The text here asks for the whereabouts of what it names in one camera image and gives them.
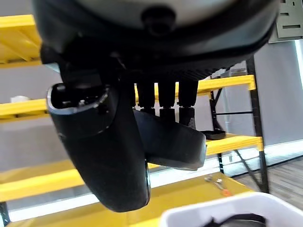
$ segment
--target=metal tool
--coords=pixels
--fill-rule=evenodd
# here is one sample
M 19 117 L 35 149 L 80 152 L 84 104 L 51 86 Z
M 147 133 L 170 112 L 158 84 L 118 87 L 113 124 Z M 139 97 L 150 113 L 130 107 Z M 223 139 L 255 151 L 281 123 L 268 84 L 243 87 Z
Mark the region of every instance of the metal tool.
M 225 189 L 224 186 L 223 186 L 223 180 L 221 178 L 218 178 L 216 181 L 213 180 L 213 176 L 212 175 L 209 175 L 209 176 L 206 176 L 204 178 L 204 180 L 206 182 L 209 182 L 209 183 L 214 183 L 221 191 L 221 194 L 225 197 L 228 197 L 228 196 L 232 196 L 232 193 L 228 190 L 228 189 Z

